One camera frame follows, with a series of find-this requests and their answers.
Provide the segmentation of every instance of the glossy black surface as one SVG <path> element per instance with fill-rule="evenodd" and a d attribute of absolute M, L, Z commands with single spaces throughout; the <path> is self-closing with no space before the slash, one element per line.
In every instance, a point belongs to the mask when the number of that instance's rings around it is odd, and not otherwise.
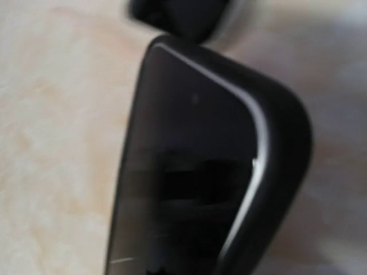
<path fill-rule="evenodd" d="M 246 107 L 151 49 L 120 168 L 107 275 L 211 274 L 255 157 Z"/>

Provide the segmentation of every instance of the black phone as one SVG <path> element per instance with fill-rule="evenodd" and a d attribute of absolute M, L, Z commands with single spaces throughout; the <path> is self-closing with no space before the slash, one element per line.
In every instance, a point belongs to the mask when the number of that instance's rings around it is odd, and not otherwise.
<path fill-rule="evenodd" d="M 106 275 L 250 274 L 310 155 L 310 122 L 288 89 L 156 38 L 136 85 Z"/>

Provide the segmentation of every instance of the marble surface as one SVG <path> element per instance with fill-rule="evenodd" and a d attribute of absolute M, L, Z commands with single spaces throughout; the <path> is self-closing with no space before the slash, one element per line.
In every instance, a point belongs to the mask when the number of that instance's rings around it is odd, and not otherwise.
<path fill-rule="evenodd" d="M 225 54 L 288 85 L 314 161 L 256 274 L 367 274 L 367 1 L 257 0 Z M 0 0 L 0 274 L 102 274 L 139 62 L 125 0 Z"/>

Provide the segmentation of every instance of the scratch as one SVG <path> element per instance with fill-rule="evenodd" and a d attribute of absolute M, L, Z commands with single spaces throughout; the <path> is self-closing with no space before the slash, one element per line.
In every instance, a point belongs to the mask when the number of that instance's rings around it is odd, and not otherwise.
<path fill-rule="evenodd" d="M 122 258 L 122 259 L 117 259 L 117 260 L 112 260 L 110 261 L 110 264 L 119 264 L 121 262 L 129 262 L 129 261 L 133 261 L 135 260 L 135 258 Z"/>

